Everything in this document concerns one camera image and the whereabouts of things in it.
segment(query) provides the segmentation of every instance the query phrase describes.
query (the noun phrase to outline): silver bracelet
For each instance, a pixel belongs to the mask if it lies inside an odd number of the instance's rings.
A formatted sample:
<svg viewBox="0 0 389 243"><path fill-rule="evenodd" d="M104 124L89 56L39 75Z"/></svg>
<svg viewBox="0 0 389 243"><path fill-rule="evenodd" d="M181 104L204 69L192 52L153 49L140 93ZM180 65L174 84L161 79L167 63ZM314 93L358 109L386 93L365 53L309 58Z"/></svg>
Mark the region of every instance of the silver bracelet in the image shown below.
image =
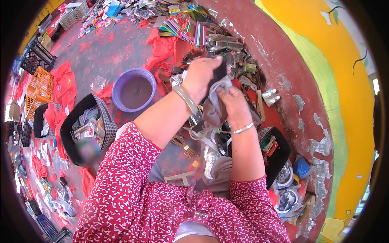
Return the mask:
<svg viewBox="0 0 389 243"><path fill-rule="evenodd" d="M181 98L185 101L185 103L189 106L189 108L192 111L192 114L196 114L198 111L197 105L193 101L193 99L186 93L179 85L175 85L172 87L172 90L174 90Z"/></svg>
<svg viewBox="0 0 389 243"><path fill-rule="evenodd" d="M252 123L248 124L247 126L245 126L245 127L244 127L244 128L242 128L242 129L239 129L239 130L236 130L236 131L232 131L231 133L232 133L232 134L238 134L238 133L241 133L241 132L243 132L243 131L246 131L246 130L248 130L248 129L249 129L249 128L251 128L253 125L254 125L254 122L252 122Z"/></svg>

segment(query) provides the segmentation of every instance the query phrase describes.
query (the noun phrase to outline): wooden stick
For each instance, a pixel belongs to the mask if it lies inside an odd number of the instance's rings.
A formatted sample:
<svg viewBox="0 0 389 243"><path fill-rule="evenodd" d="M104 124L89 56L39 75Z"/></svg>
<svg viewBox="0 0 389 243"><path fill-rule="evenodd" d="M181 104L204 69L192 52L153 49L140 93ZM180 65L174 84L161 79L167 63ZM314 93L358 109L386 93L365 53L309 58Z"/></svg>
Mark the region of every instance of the wooden stick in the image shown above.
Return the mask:
<svg viewBox="0 0 389 243"><path fill-rule="evenodd" d="M186 173L178 174L178 175L172 175L170 177L164 177L163 179L165 182L168 182L170 180L182 180L184 182L184 186L189 186L187 177L192 177L196 175L196 171L189 171Z"/></svg>
<svg viewBox="0 0 389 243"><path fill-rule="evenodd" d="M257 112L261 115L261 120L264 122L266 120L266 117L262 104L262 92L260 90L257 90Z"/></svg>

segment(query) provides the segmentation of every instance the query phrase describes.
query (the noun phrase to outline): white plastic crate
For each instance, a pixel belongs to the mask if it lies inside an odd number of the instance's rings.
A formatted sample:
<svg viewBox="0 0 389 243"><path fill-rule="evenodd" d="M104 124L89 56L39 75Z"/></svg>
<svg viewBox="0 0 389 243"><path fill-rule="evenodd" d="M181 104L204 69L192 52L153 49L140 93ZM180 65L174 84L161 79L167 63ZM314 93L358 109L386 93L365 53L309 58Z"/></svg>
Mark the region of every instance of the white plastic crate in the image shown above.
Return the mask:
<svg viewBox="0 0 389 243"><path fill-rule="evenodd" d="M89 8L86 4L86 0L83 0L81 2L81 5L72 10L70 13L66 14L65 16L62 16L60 18L59 23L63 27L63 29L66 31L70 29L75 23L80 21L88 12Z"/></svg>

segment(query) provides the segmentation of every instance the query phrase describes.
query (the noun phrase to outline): gray cloth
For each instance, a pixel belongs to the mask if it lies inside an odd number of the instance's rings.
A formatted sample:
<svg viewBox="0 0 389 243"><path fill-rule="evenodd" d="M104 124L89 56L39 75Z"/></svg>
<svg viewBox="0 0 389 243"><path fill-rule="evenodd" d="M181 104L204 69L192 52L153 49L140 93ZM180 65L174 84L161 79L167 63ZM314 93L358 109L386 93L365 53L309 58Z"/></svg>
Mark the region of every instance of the gray cloth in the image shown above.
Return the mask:
<svg viewBox="0 0 389 243"><path fill-rule="evenodd" d="M222 87L228 91L231 86L231 79L228 76L225 76L221 80L215 82L209 89L209 96L205 100L203 108L205 127L220 128L227 119L226 106L217 96L216 88Z"/></svg>
<svg viewBox="0 0 389 243"><path fill-rule="evenodd" d="M230 179L232 171L232 158L220 157L211 169L214 178L206 187L211 190L215 197L230 199Z"/></svg>
<svg viewBox="0 0 389 243"><path fill-rule="evenodd" d="M231 170L232 158L218 158L211 169L211 175L213 176L214 180L212 180L208 185L204 184L204 186L200 187L198 187L196 184L195 189L201 191L205 188L208 188L211 190L215 197L230 199ZM158 161L153 164L147 182L164 182Z"/></svg>
<svg viewBox="0 0 389 243"><path fill-rule="evenodd" d="M165 182L158 161L155 161L152 165L147 182Z"/></svg>

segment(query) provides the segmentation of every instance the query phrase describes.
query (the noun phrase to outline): water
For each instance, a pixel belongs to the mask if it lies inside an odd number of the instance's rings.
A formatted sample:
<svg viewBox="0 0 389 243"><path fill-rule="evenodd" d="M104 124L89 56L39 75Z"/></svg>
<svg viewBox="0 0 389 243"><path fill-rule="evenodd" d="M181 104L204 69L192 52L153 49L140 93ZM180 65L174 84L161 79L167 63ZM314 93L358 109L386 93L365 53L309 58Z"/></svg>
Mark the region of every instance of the water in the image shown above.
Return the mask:
<svg viewBox="0 0 389 243"><path fill-rule="evenodd" d="M129 109L143 106L150 98L152 86L144 77L134 77L123 85L120 91L122 104Z"/></svg>

